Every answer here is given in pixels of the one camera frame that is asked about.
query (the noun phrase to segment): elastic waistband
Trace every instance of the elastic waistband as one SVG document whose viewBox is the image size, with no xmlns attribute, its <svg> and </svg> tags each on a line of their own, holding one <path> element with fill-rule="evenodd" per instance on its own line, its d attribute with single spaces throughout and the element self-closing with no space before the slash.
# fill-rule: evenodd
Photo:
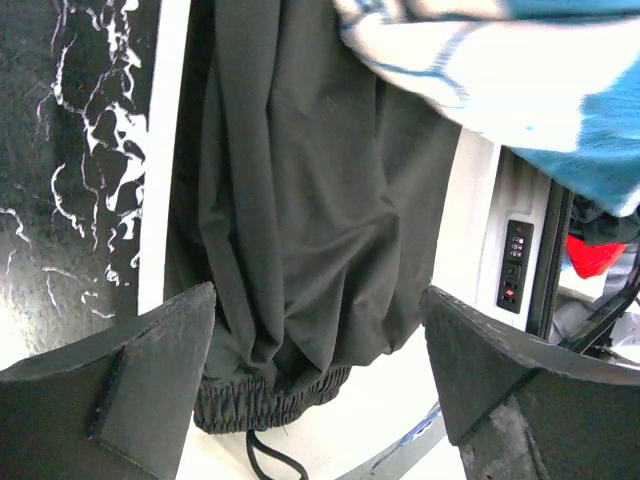
<svg viewBox="0 0 640 480">
<path fill-rule="evenodd" d="M 351 367 L 329 370 L 296 395 L 274 394 L 265 378 L 247 375 L 231 384 L 203 378 L 196 398 L 194 421 L 210 434 L 264 431 L 287 425 L 310 407 L 333 400 L 349 378 Z"/>
</svg>

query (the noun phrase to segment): red object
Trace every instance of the red object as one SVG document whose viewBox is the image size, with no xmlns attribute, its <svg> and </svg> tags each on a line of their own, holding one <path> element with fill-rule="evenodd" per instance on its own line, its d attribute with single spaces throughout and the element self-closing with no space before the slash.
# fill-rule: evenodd
<svg viewBox="0 0 640 480">
<path fill-rule="evenodd" d="M 582 240 L 571 235 L 567 238 L 569 260 L 580 278 L 602 275 L 616 263 L 625 248 L 624 243 L 587 247 Z"/>
</svg>

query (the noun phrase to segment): black cord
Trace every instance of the black cord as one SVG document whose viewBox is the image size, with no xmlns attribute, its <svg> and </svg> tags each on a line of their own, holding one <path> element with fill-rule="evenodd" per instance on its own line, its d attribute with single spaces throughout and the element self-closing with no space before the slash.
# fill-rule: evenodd
<svg viewBox="0 0 640 480">
<path fill-rule="evenodd" d="M 258 459 L 256 458 L 256 452 L 264 453 L 265 455 L 274 458 L 288 467 L 291 467 L 293 470 L 300 474 L 300 480 L 309 480 L 309 474 L 305 470 L 305 468 L 296 462 L 291 457 L 287 457 L 285 454 L 275 451 L 273 448 L 267 447 L 264 443 L 258 440 L 255 430 L 249 430 L 247 432 L 247 456 L 249 457 L 249 462 L 251 462 L 251 468 L 257 475 L 259 480 L 273 480 L 271 477 L 268 477 L 266 473 L 260 468 L 260 464 L 258 464 Z"/>
</svg>

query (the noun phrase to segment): black strap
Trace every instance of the black strap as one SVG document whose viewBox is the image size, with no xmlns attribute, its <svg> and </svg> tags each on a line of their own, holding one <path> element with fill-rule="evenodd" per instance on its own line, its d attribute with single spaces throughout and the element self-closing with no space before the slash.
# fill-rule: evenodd
<svg viewBox="0 0 640 480">
<path fill-rule="evenodd" d="M 274 449 L 267 447 L 264 443 L 258 440 L 255 430 L 249 430 L 247 432 L 247 456 L 249 457 L 249 462 L 251 462 L 251 468 L 258 476 L 260 480 L 274 480 L 271 477 L 268 477 L 260 468 L 258 464 L 258 459 L 256 458 L 256 452 L 264 453 L 265 455 L 275 458 L 276 460 L 284 463 L 288 467 L 291 467 L 293 470 L 300 474 L 300 480 L 309 480 L 309 474 L 305 470 L 305 468 L 296 462 L 294 459 L 287 457 L 286 455 L 276 452 Z"/>
</svg>

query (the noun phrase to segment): blue and white towel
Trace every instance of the blue and white towel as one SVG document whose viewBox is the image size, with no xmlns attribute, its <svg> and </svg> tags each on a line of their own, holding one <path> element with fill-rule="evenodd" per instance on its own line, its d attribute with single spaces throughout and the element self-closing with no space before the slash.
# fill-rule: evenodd
<svg viewBox="0 0 640 480">
<path fill-rule="evenodd" d="M 618 216 L 640 203 L 640 0 L 334 0 L 372 70 Z"/>
</svg>

